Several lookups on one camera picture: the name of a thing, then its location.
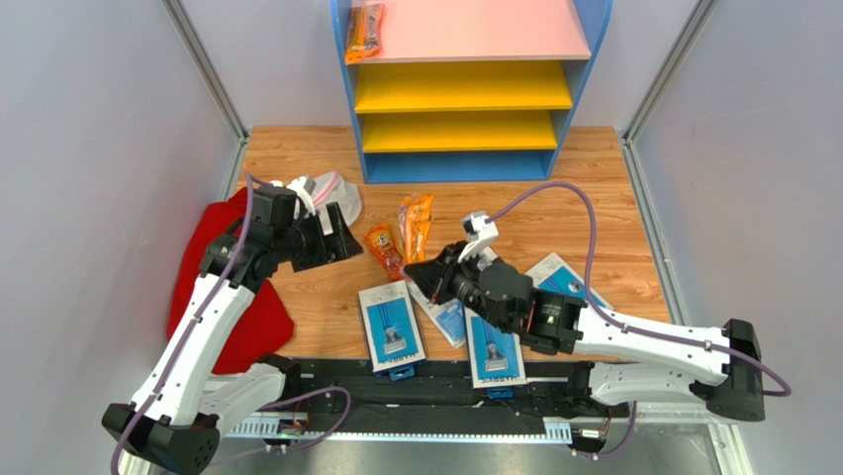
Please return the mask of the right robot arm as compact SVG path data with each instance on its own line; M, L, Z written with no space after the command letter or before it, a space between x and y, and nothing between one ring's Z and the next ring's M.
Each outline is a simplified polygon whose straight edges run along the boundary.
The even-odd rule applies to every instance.
M579 363L565 395L590 413L632 402L693 402L739 422L766 417L760 344L754 326L731 319L720 328L682 327L609 311L583 298L535 287L500 258L460 260L465 244L448 245L404 274L433 303L460 302L471 316L517 336L533 351L601 354L623 367Z

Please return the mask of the orange BIC razor bag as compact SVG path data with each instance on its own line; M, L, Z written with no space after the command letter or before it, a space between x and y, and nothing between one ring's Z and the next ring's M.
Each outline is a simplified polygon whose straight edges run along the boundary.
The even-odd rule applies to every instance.
M369 229L364 239L391 282L407 279L404 271L404 256L387 222L379 223Z

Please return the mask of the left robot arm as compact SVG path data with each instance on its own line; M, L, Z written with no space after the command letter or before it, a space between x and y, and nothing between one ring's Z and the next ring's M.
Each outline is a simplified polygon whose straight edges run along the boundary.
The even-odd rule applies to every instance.
M115 439L111 470L128 454L173 474L200 474L221 439L256 412L295 406L301 365L265 353L235 380L205 388L235 324L283 263L296 272L359 255L341 207L313 205L307 188L269 183L245 189L245 210L206 247L181 321L157 364L127 403L106 409Z

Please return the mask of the narrow orange razor pack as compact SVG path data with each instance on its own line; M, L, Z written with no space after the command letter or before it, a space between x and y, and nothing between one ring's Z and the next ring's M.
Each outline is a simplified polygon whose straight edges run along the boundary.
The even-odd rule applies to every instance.
M399 226L407 263L425 261L425 246L431 227L432 200L432 194L424 194L407 197L401 203Z

